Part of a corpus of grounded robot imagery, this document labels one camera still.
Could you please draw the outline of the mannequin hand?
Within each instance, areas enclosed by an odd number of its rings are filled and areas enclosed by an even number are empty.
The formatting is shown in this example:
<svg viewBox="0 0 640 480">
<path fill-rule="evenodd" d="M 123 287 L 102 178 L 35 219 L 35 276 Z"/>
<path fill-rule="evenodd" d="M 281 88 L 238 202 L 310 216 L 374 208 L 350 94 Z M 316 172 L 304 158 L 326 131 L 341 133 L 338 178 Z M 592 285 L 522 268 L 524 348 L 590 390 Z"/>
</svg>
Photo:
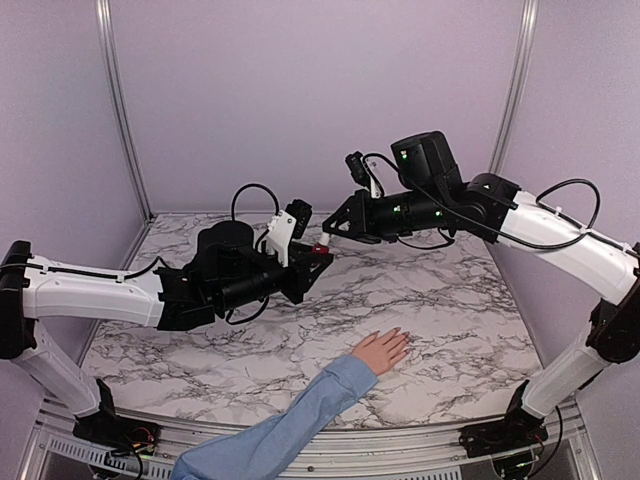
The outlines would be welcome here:
<svg viewBox="0 0 640 480">
<path fill-rule="evenodd" d="M 409 333 L 396 327 L 381 334 L 379 331 L 365 337 L 351 351 L 376 376 L 392 370 L 411 351 Z"/>
</svg>

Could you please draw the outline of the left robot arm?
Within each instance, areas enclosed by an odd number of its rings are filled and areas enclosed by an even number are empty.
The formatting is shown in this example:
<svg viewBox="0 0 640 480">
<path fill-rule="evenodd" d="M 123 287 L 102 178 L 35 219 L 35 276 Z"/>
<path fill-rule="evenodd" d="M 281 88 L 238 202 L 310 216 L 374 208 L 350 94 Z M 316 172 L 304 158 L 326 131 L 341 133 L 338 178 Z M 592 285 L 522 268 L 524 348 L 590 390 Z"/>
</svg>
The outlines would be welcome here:
<svg viewBox="0 0 640 480">
<path fill-rule="evenodd" d="M 155 259 L 137 271 L 100 270 L 35 256 L 14 242 L 1 263 L 1 357 L 18 365 L 58 397 L 76 422 L 106 445 L 127 430 L 110 389 L 89 377 L 55 345 L 44 317 L 115 320 L 159 331 L 190 331 L 229 321 L 252 302 L 274 294 L 299 304 L 333 261 L 329 235 L 299 243 L 295 220 L 273 221 L 261 237 L 227 220 L 199 232 L 196 253 L 182 268 Z"/>
</svg>

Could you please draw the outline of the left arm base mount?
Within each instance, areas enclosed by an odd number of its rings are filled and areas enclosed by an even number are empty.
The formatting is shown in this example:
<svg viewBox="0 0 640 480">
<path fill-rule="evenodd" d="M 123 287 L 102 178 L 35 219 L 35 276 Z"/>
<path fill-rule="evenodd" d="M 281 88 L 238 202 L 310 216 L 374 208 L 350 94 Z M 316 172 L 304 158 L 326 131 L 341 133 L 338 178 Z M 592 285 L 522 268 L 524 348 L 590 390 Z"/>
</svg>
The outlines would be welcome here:
<svg viewBox="0 0 640 480">
<path fill-rule="evenodd" d="M 131 418 L 75 421 L 73 435 L 82 440 L 114 449 L 118 454 L 152 454 L 157 446 L 160 426 Z"/>
</svg>

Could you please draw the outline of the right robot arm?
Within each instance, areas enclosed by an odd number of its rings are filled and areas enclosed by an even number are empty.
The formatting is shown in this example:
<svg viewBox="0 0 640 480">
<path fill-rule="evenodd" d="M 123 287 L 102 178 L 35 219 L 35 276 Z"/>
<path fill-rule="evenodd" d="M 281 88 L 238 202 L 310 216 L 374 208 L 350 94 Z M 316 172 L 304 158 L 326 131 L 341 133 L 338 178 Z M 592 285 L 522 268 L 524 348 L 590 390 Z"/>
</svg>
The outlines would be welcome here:
<svg viewBox="0 0 640 480">
<path fill-rule="evenodd" d="M 322 226 L 325 234 L 365 244 L 395 243 L 415 232 L 445 229 L 526 252 L 596 292 L 588 327 L 551 364 L 514 393 L 504 417 L 466 428 L 515 448 L 570 394 L 612 364 L 639 353 L 639 249 L 613 240 L 496 174 L 462 179 L 444 133 L 416 134 L 392 144 L 387 163 L 405 192 L 360 189 Z"/>
</svg>

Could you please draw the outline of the blue sleeved forearm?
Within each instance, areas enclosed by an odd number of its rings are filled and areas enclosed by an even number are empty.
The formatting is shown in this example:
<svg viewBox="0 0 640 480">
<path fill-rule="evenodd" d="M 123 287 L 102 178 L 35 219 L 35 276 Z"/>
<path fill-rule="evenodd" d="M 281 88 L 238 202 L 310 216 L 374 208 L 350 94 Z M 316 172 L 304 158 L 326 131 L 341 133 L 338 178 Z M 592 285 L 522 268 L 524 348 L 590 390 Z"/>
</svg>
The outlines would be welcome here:
<svg viewBox="0 0 640 480">
<path fill-rule="evenodd" d="M 235 435 L 182 453 L 173 479 L 275 479 L 343 411 L 378 383 L 364 361 L 344 355 L 326 366 L 286 411 Z"/>
</svg>

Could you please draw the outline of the red nail polish bottle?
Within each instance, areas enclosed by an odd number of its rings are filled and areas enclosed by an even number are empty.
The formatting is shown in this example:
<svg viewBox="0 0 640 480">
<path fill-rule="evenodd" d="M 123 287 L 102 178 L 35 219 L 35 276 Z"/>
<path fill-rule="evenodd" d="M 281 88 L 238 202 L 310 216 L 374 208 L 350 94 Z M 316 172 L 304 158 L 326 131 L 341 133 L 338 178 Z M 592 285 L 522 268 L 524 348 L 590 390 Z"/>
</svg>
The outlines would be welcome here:
<svg viewBox="0 0 640 480">
<path fill-rule="evenodd" d="M 330 252 L 329 243 L 331 240 L 331 235 L 322 232 L 317 242 L 314 244 L 312 248 L 312 252 L 314 254 L 328 254 Z"/>
</svg>

